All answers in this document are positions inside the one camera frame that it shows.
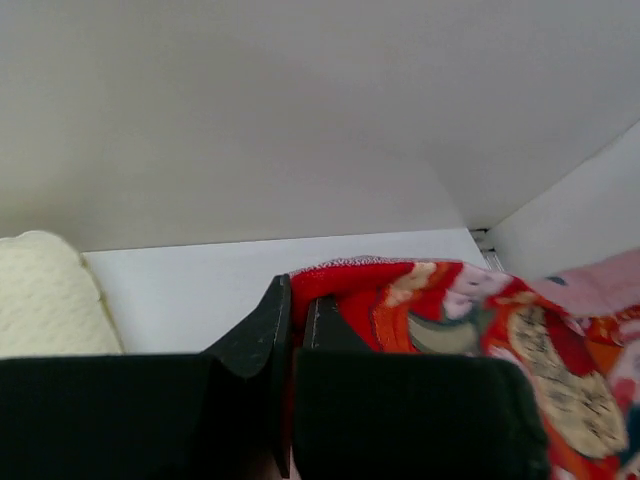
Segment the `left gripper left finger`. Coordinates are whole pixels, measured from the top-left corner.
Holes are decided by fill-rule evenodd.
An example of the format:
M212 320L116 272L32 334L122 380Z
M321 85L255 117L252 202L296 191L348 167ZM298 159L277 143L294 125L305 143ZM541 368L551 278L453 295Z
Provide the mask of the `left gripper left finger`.
M214 478L290 475L291 300L290 277L274 277L255 309L202 352L212 364L199 465Z

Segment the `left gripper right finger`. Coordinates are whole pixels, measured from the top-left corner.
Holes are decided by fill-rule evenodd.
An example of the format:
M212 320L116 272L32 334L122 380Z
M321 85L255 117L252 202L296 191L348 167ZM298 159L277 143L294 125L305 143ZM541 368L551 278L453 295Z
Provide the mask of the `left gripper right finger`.
M367 343L344 319L334 297L316 298L309 305L300 349L371 352Z

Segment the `cream yellow pillow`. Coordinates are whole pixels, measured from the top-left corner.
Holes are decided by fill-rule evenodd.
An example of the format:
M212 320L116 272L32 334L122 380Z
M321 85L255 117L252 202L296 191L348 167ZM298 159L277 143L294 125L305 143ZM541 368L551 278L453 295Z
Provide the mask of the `cream yellow pillow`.
M105 295L84 256L30 231L1 240L1 357L124 352Z

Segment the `pink red printed pillowcase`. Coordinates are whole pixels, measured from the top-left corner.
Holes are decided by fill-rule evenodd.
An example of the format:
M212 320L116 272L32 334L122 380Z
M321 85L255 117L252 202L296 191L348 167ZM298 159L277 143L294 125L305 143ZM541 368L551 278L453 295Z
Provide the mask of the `pink red printed pillowcase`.
M555 479L639 475L639 253L526 283L454 260L361 256L294 272L377 352L485 355L531 381Z

